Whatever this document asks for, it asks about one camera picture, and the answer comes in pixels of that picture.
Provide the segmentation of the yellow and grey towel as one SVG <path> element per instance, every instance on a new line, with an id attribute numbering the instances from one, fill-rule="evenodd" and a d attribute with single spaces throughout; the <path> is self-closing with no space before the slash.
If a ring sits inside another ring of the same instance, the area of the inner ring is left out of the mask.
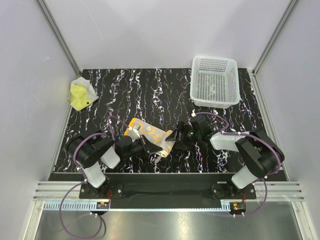
<path id="1" fill-rule="evenodd" d="M 91 82 L 79 77 L 70 83 L 68 101 L 77 112 L 89 107 L 99 99 Z"/>

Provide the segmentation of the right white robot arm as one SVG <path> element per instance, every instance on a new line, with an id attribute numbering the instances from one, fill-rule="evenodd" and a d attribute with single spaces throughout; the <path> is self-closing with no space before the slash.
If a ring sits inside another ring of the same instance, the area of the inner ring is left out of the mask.
<path id="1" fill-rule="evenodd" d="M 165 141 L 184 151 L 197 143 L 207 149 L 238 152 L 244 166 L 227 185 L 228 195 L 235 199 L 244 194 L 249 184 L 278 173 L 285 160 L 284 153 L 263 128 L 240 133 L 216 131 L 203 116 L 193 117 L 191 124 L 180 121 Z"/>

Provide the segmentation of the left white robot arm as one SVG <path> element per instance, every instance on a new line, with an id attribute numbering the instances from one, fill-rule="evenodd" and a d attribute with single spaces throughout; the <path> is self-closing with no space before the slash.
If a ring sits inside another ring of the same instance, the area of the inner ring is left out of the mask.
<path id="1" fill-rule="evenodd" d="M 114 169 L 129 158 L 149 157 L 162 150 L 162 147 L 149 141 L 145 135 L 138 134 L 137 138 L 125 135 L 115 141 L 101 131 L 86 137 L 77 135 L 66 147 L 90 192 L 97 198 L 103 198 L 109 191 L 109 180 L 102 172 L 100 163 Z"/>

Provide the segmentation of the orange towel with grey pattern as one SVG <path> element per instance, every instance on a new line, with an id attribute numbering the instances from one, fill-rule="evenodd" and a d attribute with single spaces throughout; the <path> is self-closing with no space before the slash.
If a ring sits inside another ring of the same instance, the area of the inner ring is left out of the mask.
<path id="1" fill-rule="evenodd" d="M 133 118 L 130 121 L 128 126 L 131 127 L 135 125 L 141 125 L 141 128 L 139 130 L 140 135 L 144 135 L 151 143 L 162 147 L 162 151 L 156 153 L 158 156 L 160 156 L 161 158 L 168 157 L 169 153 L 173 149 L 175 141 L 166 141 L 166 138 L 171 132 L 173 132 L 173 130 L 167 130 L 167 131 L 161 130 L 138 118 Z M 128 131 L 129 131 L 128 128 L 124 133 L 125 136 L 130 136 L 128 135 Z M 138 139 L 137 136 L 130 136 L 130 137 L 132 138 L 133 141 Z"/>

